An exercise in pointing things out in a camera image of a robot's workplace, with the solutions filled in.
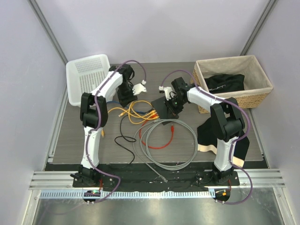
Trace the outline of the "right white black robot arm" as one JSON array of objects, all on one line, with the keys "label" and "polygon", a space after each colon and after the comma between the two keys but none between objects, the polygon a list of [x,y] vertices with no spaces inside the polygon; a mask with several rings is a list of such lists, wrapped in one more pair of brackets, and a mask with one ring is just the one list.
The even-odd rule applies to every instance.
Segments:
[{"label": "right white black robot arm", "polygon": [[233,152],[236,142],[245,128],[242,114],[236,99],[224,99],[213,95],[197,84],[188,85],[183,78],[171,82],[172,87],[159,86],[165,94],[167,111],[176,116],[185,103],[194,103],[210,113],[212,132],[217,138],[217,154],[212,165],[211,181],[223,185],[233,175]]}]

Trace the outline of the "black network switch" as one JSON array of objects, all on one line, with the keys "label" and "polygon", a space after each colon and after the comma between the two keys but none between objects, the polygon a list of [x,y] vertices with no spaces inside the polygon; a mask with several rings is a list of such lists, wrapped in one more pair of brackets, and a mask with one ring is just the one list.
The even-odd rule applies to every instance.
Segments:
[{"label": "black network switch", "polygon": [[155,109],[155,111],[157,112],[159,118],[161,120],[166,120],[167,118],[167,111],[166,111],[166,107],[164,104],[164,101],[166,100],[165,97],[161,97],[158,98],[154,101],[151,102],[153,108]]}]

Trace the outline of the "wicker basket with liner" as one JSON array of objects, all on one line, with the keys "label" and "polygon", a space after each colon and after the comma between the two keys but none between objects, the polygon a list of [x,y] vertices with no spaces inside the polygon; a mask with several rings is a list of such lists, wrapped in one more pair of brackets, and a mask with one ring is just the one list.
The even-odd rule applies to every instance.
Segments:
[{"label": "wicker basket with liner", "polygon": [[273,85],[254,55],[197,60],[194,81],[220,98],[235,98],[243,109],[256,108]]}]

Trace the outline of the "black cloth with beige stripe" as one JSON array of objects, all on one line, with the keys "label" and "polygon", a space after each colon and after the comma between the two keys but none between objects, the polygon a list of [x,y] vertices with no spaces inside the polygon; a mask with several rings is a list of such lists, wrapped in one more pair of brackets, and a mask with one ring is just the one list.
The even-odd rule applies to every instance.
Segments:
[{"label": "black cloth with beige stripe", "polygon": [[[211,151],[215,155],[217,154],[217,137],[214,135],[211,118],[208,118],[202,125],[197,128],[197,141],[198,151],[208,152]],[[238,167],[243,167],[245,158],[248,152],[250,141],[247,137],[235,144],[235,150],[233,154],[233,163]]]}]

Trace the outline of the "white perforated plastic basket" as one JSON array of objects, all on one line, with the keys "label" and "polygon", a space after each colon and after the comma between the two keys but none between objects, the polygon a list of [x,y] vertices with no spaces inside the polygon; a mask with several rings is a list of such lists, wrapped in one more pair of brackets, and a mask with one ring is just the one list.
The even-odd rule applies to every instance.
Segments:
[{"label": "white perforated plastic basket", "polygon": [[92,92],[107,76],[110,63],[107,55],[97,54],[66,64],[68,101],[80,106],[81,95]]}]

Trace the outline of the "aluminium frame rail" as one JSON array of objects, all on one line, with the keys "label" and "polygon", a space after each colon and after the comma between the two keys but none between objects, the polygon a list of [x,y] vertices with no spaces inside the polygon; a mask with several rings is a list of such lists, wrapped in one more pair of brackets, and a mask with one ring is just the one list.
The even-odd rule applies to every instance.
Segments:
[{"label": "aluminium frame rail", "polygon": [[122,178],[120,186],[114,190],[117,181],[104,178],[94,187],[80,184],[75,186],[70,171],[35,172],[30,182],[30,190],[40,190],[40,198],[75,199],[88,202],[109,199],[166,199],[166,198],[214,198],[226,195],[236,188],[283,188],[285,183],[278,169],[249,169],[247,173],[237,171],[233,178],[221,184],[208,182],[209,176],[200,177],[191,171],[171,172],[168,182],[160,178]]}]

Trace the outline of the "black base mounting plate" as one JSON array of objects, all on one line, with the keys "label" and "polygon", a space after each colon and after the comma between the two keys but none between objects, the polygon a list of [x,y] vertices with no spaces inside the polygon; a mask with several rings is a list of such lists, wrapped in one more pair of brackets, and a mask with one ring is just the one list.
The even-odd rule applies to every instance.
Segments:
[{"label": "black base mounting plate", "polygon": [[[213,177],[212,171],[181,170],[181,171],[161,171],[157,175],[152,171],[142,169],[120,170],[117,176],[121,183],[118,190],[128,191],[154,191],[154,190],[175,190],[177,188],[193,188],[206,186],[239,186],[240,180],[237,172],[232,175],[221,178]],[[93,187],[112,190],[117,186],[118,179],[104,174],[93,173],[90,176],[84,176],[79,172],[70,175],[73,178],[73,187]]]}]

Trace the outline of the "black cloth in basket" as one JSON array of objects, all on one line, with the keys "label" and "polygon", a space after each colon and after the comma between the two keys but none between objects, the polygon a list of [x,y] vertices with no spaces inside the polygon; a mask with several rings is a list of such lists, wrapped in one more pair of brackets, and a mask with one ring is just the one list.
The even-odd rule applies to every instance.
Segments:
[{"label": "black cloth in basket", "polygon": [[245,76],[242,74],[229,75],[221,74],[205,78],[208,90],[212,94],[243,91]]}]

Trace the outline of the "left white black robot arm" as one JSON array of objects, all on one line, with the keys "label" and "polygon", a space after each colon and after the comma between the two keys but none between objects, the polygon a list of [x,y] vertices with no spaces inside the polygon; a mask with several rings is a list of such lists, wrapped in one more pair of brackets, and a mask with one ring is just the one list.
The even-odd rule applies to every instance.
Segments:
[{"label": "left white black robot arm", "polygon": [[95,187],[100,182],[98,152],[101,131],[108,121],[107,102],[114,94],[117,94],[122,107],[137,100],[131,83],[134,75],[129,64],[112,66],[96,89],[82,94],[80,120],[84,128],[84,153],[78,172],[70,175],[74,179],[74,187]]}]

